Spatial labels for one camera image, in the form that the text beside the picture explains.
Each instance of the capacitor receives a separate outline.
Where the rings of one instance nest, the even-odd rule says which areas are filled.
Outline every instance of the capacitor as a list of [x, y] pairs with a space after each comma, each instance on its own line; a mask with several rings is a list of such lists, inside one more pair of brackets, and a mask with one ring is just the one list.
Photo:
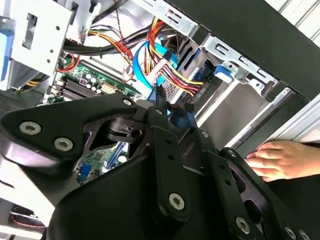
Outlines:
[[90, 74], [90, 73], [87, 73], [87, 74], [85, 75], [85, 78], [86, 78], [86, 79], [91, 79], [91, 78], [92, 78], [92, 76], [91, 76], [91, 74]]
[[92, 82], [93, 84], [95, 84], [97, 82], [97, 79], [95, 77], [90, 79], [90, 82]]

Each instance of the human hand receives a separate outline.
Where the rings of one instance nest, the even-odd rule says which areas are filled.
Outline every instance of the human hand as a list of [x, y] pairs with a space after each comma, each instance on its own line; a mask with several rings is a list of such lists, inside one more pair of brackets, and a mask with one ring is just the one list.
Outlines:
[[272, 141], [246, 157], [266, 182], [320, 174], [320, 149], [293, 141]]

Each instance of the black mounting arm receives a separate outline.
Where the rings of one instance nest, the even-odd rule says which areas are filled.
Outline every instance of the black mounting arm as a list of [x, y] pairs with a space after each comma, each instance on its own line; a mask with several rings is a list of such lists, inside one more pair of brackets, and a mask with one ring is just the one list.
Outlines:
[[0, 119], [0, 159], [41, 178], [66, 177], [82, 156], [130, 143], [128, 162], [63, 198], [48, 240], [308, 239], [245, 161], [230, 148], [218, 152], [197, 128], [192, 105], [170, 106], [161, 88], [154, 101], [145, 109], [110, 94]]

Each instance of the white side panel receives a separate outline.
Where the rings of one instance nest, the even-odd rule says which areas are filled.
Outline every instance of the white side panel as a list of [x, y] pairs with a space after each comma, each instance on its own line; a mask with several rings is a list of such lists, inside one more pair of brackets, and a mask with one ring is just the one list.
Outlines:
[[[16, 22], [11, 57], [51, 76], [65, 41], [71, 11], [52, 0], [17, 0], [11, 9]], [[37, 17], [30, 49], [23, 46], [28, 27], [28, 14]]]

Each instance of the motherboard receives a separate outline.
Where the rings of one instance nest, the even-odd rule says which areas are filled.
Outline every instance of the motherboard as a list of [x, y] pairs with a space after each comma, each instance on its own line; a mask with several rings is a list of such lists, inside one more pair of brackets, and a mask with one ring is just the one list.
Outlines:
[[[62, 59], [59, 64], [64, 68], [69, 66], [70, 62], [70, 59]], [[92, 69], [83, 60], [72, 71], [56, 72], [53, 84], [43, 98], [43, 103], [53, 104], [113, 93], [122, 93], [133, 99], [141, 96], [134, 87], [122, 79], [110, 73]]]

